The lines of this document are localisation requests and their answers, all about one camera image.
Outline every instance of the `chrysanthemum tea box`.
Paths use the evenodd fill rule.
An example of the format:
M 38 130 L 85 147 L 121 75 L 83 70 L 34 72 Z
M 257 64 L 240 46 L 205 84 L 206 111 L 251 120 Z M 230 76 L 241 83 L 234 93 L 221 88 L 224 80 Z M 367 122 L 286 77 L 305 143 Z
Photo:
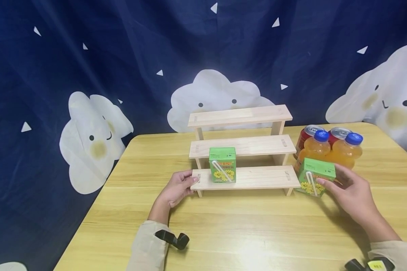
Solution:
M 237 180 L 235 148 L 210 148 L 210 169 L 213 182 L 235 183 Z
M 296 191 L 320 198 L 324 194 L 325 189 L 315 180 L 321 178 L 334 181 L 337 175 L 333 163 L 305 158 L 297 176 L 301 187 L 296 188 Z

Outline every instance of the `yellow label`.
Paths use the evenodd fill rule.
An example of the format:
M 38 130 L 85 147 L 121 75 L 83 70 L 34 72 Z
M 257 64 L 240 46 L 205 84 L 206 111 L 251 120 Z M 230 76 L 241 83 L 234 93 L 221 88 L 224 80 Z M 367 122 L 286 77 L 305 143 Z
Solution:
M 384 263 L 381 260 L 372 260 L 367 263 L 367 265 L 372 271 L 386 271 L 386 266 L 384 266 Z

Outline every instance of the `human hand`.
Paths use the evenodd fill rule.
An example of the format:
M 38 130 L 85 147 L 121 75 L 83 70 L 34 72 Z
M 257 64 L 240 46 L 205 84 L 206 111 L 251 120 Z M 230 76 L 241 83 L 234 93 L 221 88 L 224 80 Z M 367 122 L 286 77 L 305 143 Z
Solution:
M 172 174 L 169 182 L 161 191 L 157 200 L 167 203 L 170 208 L 174 208 L 181 200 L 194 193 L 190 186 L 198 182 L 198 177 L 191 177 L 192 170 L 180 171 Z
M 317 178 L 339 205 L 361 226 L 381 217 L 372 198 L 369 182 L 348 168 L 335 164 L 338 182 Z

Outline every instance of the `sunflower print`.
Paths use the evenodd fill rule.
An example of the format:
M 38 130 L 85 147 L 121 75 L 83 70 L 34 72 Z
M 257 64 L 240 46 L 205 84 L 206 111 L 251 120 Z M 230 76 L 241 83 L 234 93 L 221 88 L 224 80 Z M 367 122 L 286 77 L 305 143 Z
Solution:
M 220 179 L 220 178 L 225 178 L 226 179 L 226 177 L 223 175 L 223 173 L 221 173 L 221 171 L 215 171 L 214 172 L 214 177 L 216 177 L 217 179 Z
M 313 186 L 311 183 L 303 182 L 303 183 L 300 183 L 300 186 L 307 194 L 311 194 L 311 195 L 314 194 Z M 315 183 L 315 190 L 317 191 L 317 194 L 321 194 L 326 189 L 319 183 Z
M 226 174 L 228 174 L 230 179 L 233 179 L 235 172 L 231 169 L 226 169 Z

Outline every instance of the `plastic bottle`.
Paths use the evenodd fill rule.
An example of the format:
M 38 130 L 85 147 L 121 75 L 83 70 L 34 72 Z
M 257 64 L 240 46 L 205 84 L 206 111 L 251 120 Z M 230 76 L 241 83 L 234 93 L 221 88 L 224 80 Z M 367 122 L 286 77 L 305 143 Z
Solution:
M 361 157 L 363 151 L 360 144 L 363 137 L 357 133 L 349 133 L 344 140 L 333 144 L 332 151 L 327 155 L 327 161 L 338 163 L 349 169 L 354 168 L 355 160 Z
M 308 138 L 304 142 L 304 149 L 298 154 L 295 171 L 298 172 L 305 157 L 326 161 L 326 155 L 330 153 L 330 143 L 327 140 L 329 140 L 329 133 L 324 130 L 319 130 L 313 137 Z

